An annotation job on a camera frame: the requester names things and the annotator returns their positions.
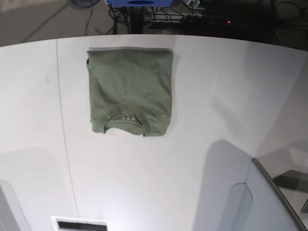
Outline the green t-shirt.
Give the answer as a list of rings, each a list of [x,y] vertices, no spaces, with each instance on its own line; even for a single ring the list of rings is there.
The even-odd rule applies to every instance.
[[[165,135],[172,115],[173,51],[123,47],[87,54],[93,132]]]

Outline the black power strip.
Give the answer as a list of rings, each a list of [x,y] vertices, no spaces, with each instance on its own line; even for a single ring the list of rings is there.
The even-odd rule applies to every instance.
[[[155,23],[183,23],[183,22],[214,22],[219,17],[206,14],[178,14],[157,13],[153,19]]]

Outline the grey table leg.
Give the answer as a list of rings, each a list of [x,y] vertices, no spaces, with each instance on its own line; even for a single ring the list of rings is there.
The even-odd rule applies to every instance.
[[[143,18],[145,15],[145,7],[130,7],[130,32],[131,34],[143,33]]]

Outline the blue plastic bin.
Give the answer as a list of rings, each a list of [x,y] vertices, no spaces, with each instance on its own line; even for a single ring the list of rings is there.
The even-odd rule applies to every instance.
[[[173,0],[107,0],[114,7],[169,7]]]

